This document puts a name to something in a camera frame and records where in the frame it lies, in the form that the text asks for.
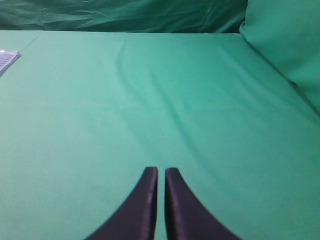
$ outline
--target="white paper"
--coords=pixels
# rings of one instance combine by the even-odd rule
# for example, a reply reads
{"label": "white paper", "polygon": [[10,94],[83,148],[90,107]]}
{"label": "white paper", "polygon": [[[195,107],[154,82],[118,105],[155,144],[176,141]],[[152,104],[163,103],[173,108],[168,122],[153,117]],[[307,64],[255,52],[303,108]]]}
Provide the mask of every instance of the white paper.
{"label": "white paper", "polygon": [[3,50],[1,50],[0,51],[0,76],[19,57],[20,57],[20,53],[18,51],[3,51]]}

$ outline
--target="green sheet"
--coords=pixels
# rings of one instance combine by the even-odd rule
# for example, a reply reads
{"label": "green sheet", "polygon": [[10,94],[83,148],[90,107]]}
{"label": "green sheet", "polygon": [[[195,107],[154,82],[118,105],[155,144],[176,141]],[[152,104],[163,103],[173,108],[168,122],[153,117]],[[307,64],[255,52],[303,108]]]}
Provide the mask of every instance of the green sheet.
{"label": "green sheet", "polygon": [[239,34],[0,31],[0,239],[81,240],[159,167],[245,240],[320,235],[320,118]]}
{"label": "green sheet", "polygon": [[320,113],[320,1],[249,0],[240,30]]}
{"label": "green sheet", "polygon": [[247,0],[1,0],[0,29],[235,33]]}

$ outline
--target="green fabric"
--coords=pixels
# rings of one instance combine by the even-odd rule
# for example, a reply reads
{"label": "green fabric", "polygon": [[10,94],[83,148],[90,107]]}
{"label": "green fabric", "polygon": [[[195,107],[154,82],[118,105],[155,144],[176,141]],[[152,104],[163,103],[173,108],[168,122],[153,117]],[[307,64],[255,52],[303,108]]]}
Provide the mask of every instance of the green fabric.
{"label": "green fabric", "polygon": [[249,0],[240,32],[320,111],[319,0]]}
{"label": "green fabric", "polygon": [[239,32],[247,0],[0,0],[0,29]]}
{"label": "green fabric", "polygon": [[320,118],[239,34],[0,31],[0,239],[81,240],[159,167],[245,240],[320,236]]}

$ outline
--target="paper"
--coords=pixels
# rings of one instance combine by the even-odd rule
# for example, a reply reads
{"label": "paper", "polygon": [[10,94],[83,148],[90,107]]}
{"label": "paper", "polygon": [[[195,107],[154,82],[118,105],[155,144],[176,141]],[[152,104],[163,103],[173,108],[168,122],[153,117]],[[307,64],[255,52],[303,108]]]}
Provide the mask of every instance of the paper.
{"label": "paper", "polygon": [[3,51],[3,50],[0,50],[0,76],[19,57],[20,57],[20,53],[18,51]]}

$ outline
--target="green bedsheet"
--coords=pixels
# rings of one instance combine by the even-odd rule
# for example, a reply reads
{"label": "green bedsheet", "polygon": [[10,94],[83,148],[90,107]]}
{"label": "green bedsheet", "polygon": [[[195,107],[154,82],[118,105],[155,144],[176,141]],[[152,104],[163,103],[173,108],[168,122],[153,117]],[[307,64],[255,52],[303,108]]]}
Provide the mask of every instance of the green bedsheet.
{"label": "green bedsheet", "polygon": [[81,240],[159,167],[245,240],[320,235],[320,118],[239,34],[0,31],[0,239]]}
{"label": "green bedsheet", "polygon": [[247,0],[0,0],[1,30],[238,33]]}

